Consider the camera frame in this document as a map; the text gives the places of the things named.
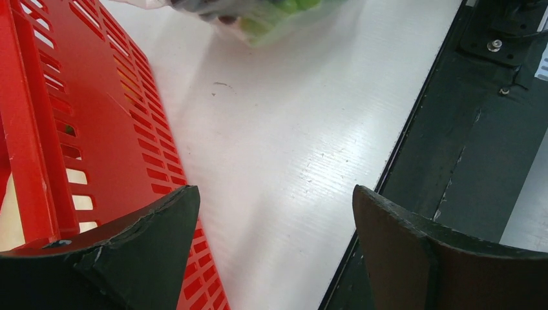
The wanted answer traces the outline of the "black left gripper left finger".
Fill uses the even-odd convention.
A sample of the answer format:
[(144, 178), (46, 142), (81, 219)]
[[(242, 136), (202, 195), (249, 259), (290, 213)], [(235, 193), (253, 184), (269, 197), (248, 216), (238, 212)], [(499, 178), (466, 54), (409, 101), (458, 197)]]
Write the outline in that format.
[(1, 253), (2, 309), (176, 309), (200, 193), (184, 186), (75, 237)]

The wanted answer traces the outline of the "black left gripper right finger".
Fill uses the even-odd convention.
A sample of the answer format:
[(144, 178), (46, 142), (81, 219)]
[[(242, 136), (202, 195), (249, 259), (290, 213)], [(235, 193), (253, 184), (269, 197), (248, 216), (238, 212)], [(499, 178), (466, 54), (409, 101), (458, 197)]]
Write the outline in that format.
[(353, 190), (376, 309), (546, 309), (547, 254), (482, 240)]

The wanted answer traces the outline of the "green grape bunch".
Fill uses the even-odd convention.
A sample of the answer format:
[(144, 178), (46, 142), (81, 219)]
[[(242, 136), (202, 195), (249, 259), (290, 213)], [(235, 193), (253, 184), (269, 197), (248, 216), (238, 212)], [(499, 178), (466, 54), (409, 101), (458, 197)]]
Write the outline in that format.
[(255, 1), (241, 13), (238, 26), (250, 45), (257, 45), (289, 17), (318, 7), (321, 1)]

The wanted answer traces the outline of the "clear dotted zip top bag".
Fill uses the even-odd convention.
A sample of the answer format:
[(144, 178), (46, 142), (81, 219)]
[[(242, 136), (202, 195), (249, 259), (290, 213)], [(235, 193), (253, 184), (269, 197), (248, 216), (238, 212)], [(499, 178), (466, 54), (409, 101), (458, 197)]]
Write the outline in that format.
[(316, 25), (340, 10), (334, 0), (162, 0), (121, 3), (145, 10), (168, 7), (215, 26), (249, 47), (272, 44)]

